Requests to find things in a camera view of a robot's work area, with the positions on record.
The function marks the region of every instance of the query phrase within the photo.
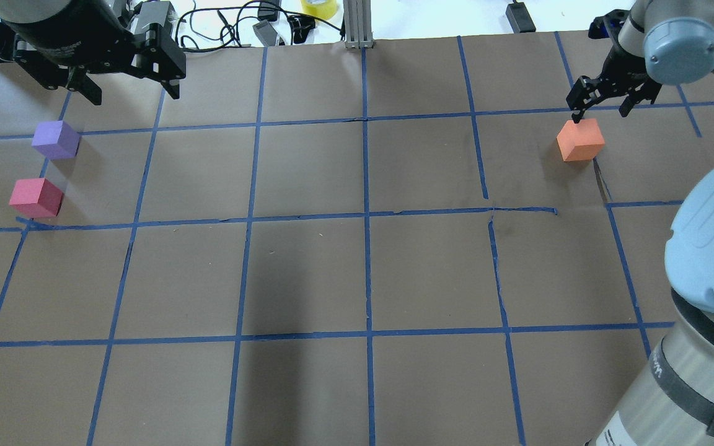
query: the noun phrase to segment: purple cube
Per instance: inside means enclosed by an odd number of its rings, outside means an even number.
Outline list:
[[[65,121],[48,121],[37,125],[32,147],[49,160],[73,158],[79,150],[79,133]]]

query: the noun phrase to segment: white label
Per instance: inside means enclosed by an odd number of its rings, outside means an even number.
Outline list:
[[[632,440],[630,434],[624,429],[624,424],[621,424],[621,417],[619,413],[613,414],[613,418],[610,419],[610,423],[607,423],[605,429],[602,430],[602,434],[597,438],[597,446],[638,446],[635,441]]]

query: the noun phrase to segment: metal post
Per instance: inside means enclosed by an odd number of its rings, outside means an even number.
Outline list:
[[[374,48],[371,31],[371,0],[343,0],[346,48]]]

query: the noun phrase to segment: yellow tape roll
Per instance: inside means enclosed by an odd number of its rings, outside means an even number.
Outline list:
[[[321,20],[329,20],[338,12],[335,0],[302,0],[302,11]]]

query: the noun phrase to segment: cube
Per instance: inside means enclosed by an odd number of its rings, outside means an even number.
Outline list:
[[[604,147],[596,119],[583,119],[580,124],[567,121],[557,139],[561,158],[567,162],[593,160]]]
[[[29,218],[56,217],[63,192],[46,178],[15,181],[9,205]]]
[[[65,121],[48,121],[37,125],[32,147],[49,160],[73,158],[79,150],[79,133]]]

